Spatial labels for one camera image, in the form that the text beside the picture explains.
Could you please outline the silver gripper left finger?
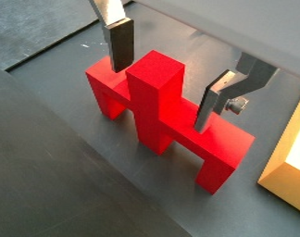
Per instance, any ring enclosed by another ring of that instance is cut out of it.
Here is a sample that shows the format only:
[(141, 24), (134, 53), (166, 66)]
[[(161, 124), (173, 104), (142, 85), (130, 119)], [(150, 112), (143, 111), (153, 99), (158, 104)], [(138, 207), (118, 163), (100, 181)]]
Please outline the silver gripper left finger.
[(134, 61), (134, 20), (126, 16), (121, 0), (88, 1), (102, 23), (111, 68), (119, 72)]

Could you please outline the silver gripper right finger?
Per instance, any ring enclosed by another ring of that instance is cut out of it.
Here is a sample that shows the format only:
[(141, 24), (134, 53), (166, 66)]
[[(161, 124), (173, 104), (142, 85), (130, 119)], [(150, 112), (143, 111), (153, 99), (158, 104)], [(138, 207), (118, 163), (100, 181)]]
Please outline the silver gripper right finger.
[(206, 87), (194, 129), (203, 132), (211, 113), (221, 115), (225, 110), (230, 110), (239, 115), (247, 105), (247, 100), (242, 96), (265, 87), (277, 71), (277, 67), (241, 53), (235, 70), (227, 69)]

